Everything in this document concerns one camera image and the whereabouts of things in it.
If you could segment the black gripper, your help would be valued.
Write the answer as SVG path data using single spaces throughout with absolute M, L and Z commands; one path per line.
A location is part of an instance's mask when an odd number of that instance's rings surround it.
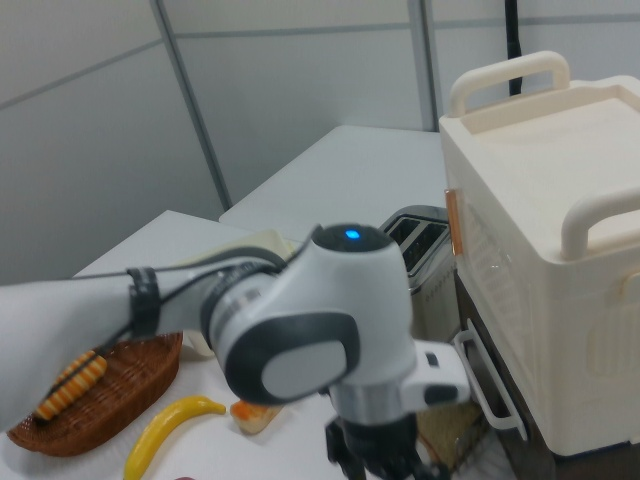
M 417 438 L 413 415 L 369 426 L 335 417 L 325 426 L 327 458 L 348 480 L 440 479 L 438 465 L 420 460 Z

